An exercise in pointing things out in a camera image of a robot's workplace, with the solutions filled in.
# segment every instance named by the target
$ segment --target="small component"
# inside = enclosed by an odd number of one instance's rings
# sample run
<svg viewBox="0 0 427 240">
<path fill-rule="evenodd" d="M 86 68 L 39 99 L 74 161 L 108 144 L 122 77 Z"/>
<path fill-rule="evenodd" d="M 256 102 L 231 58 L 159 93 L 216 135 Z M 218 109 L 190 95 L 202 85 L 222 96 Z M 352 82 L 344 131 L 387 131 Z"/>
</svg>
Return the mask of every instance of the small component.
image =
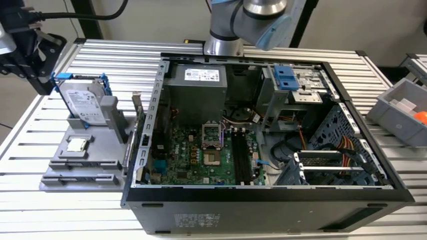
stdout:
<svg viewBox="0 0 427 240">
<path fill-rule="evenodd" d="M 206 150 L 203 152 L 203 163 L 204 165 L 222 165 L 220 152 L 215 150 Z"/>
<path fill-rule="evenodd" d="M 202 148 L 222 149 L 222 125 L 215 121 L 207 121 L 202 125 Z"/>
<path fill-rule="evenodd" d="M 72 138 L 67 146 L 67 152 L 83 152 L 87 144 L 88 140 L 84 138 Z"/>
<path fill-rule="evenodd" d="M 154 183 L 154 184 L 162 183 L 162 174 L 160 173 L 151 174 L 151 183 Z"/>
<path fill-rule="evenodd" d="M 187 172 L 186 171 L 179 171 L 178 173 L 176 173 L 176 177 L 179 178 L 179 179 L 186 179 L 188 176 L 187 176 Z"/>
<path fill-rule="evenodd" d="M 155 160 L 154 161 L 155 172 L 166 175 L 167 174 L 167 160 Z"/>
<path fill-rule="evenodd" d="M 311 91 L 292 91 L 292 104 L 322 104 L 322 98 L 318 92 Z"/>
</svg>

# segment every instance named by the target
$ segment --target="blue plastic tab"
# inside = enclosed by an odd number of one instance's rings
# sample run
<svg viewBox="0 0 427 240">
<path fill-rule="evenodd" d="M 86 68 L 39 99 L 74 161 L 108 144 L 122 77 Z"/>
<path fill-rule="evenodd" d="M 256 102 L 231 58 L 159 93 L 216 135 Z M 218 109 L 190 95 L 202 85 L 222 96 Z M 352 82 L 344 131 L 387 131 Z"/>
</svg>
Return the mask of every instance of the blue plastic tab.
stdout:
<svg viewBox="0 0 427 240">
<path fill-rule="evenodd" d="M 256 159 L 256 163 L 259 163 L 259 164 L 264 164 L 264 165 L 270 165 L 270 162 L 263 161 L 263 160 L 260 160 L 260 159 Z"/>
<path fill-rule="evenodd" d="M 274 77 L 280 90 L 298 90 L 300 88 L 294 70 L 290 66 L 274 66 Z"/>
<path fill-rule="evenodd" d="M 72 78 L 74 78 L 72 73 L 62 72 L 56 75 L 56 79 L 59 79 L 59 80 L 70 80 Z"/>
<path fill-rule="evenodd" d="M 114 95 L 114 92 L 112 92 L 112 89 L 110 88 L 110 81 L 108 81 L 108 77 L 107 77 L 106 73 L 103 73 L 103 74 L 100 75 L 100 79 L 102 79 L 102 81 L 103 81 L 103 83 L 104 83 L 104 92 L 106 92 L 106 94 L 107 94 L 108 96 L 112 96 L 112 95 Z"/>
<path fill-rule="evenodd" d="M 155 160 L 154 161 L 155 172 L 166 175 L 167 174 L 167 160 Z"/>
</svg>

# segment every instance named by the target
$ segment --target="gray plastic holder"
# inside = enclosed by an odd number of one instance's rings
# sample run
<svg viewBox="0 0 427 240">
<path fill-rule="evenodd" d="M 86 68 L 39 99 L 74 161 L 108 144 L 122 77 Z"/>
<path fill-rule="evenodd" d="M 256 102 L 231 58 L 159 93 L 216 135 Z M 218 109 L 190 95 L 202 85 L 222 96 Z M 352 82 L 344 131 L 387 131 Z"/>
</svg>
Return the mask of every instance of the gray plastic holder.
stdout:
<svg viewBox="0 0 427 240">
<path fill-rule="evenodd" d="M 427 126 L 414 117 L 414 113 L 427 111 L 427 89 L 402 79 L 376 99 L 367 118 L 410 146 L 427 147 Z M 403 99 L 415 105 L 411 111 L 394 104 Z"/>
</svg>

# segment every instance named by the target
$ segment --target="aluminum extrusion table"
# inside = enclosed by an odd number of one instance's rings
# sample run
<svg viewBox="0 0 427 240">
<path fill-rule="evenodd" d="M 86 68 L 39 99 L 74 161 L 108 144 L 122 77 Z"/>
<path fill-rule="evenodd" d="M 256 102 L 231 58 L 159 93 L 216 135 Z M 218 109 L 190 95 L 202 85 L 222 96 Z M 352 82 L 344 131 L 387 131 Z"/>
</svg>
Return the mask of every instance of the aluminum extrusion table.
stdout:
<svg viewBox="0 0 427 240">
<path fill-rule="evenodd" d="M 135 115 L 132 91 L 148 106 L 160 52 L 202 54 L 200 44 L 87 40 L 74 44 L 56 72 L 106 73 L 119 98 L 118 108 Z M 363 115 L 391 83 L 368 57 L 355 51 L 244 47 L 244 55 L 330 62 Z M 142 239 L 148 237 L 132 214 L 120 209 L 119 192 L 39 191 L 64 132 L 68 111 L 55 92 L 38 96 L 0 146 L 0 239 Z M 407 206 L 351 233 L 268 235 L 166 235 L 174 239 L 427 239 L 427 149 L 410 148 L 383 128 L 368 122 L 382 149 L 410 188 L 417 204 Z"/>
</svg>

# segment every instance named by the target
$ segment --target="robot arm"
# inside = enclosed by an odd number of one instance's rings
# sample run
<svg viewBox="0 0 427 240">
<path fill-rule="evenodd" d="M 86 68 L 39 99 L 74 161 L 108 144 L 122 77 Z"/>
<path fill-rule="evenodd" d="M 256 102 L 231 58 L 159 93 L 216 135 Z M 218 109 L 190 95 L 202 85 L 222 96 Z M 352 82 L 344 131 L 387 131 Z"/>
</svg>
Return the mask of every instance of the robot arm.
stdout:
<svg viewBox="0 0 427 240">
<path fill-rule="evenodd" d="M 243 40 L 268 51 L 283 41 L 291 16 L 287 0 L 212 0 L 206 55 L 242 56 Z"/>
<path fill-rule="evenodd" d="M 279 45 L 291 24 L 291 17 L 284 14 L 287 0 L 211 0 L 211 3 L 211 36 L 204 54 L 243 56 L 243 40 L 266 51 Z M 127 4 L 128 0 L 123 0 L 115 14 L 99 16 L 34 12 L 24 7 L 23 0 L 0 1 L 0 73 L 16 74 L 30 81 L 40 95 L 51 94 L 54 84 L 48 78 L 67 40 L 56 34 L 46 34 L 40 22 L 60 18 L 112 20 Z"/>
<path fill-rule="evenodd" d="M 78 18 L 111 20 L 120 16 L 128 0 L 112 15 L 86 15 L 68 12 L 42 13 L 24 7 L 23 0 L 0 1 L 0 73 L 27 79 L 40 95 L 50 95 L 52 70 L 59 60 L 67 39 L 44 33 L 40 22 L 47 19 Z"/>
</svg>

